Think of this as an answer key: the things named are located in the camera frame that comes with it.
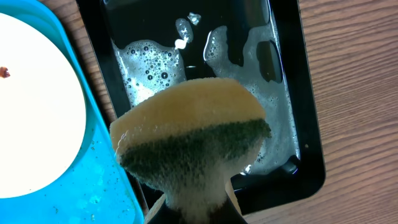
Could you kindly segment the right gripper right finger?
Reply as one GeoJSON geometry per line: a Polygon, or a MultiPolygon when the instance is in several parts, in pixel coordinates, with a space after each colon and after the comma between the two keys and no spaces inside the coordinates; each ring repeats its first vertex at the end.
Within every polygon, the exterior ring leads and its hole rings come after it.
{"type": "Polygon", "coordinates": [[[235,196],[231,181],[225,185],[226,201],[217,211],[217,221],[222,224],[247,224],[241,214],[237,197],[235,196]]]}

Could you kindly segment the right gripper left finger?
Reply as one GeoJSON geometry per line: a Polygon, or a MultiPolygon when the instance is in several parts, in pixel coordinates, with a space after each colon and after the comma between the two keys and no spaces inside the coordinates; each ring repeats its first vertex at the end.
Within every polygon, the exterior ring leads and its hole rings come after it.
{"type": "Polygon", "coordinates": [[[174,211],[167,204],[166,194],[162,194],[145,215],[144,224],[150,223],[174,223],[174,211]]]}

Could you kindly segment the yellow green sponge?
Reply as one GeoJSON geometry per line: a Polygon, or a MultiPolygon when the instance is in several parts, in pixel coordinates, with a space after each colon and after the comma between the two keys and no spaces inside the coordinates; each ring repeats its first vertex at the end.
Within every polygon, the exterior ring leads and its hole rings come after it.
{"type": "Polygon", "coordinates": [[[165,194],[186,223],[209,223],[226,183],[252,163],[271,129],[257,98],[232,78],[168,87],[110,126],[119,165],[165,194]]]}

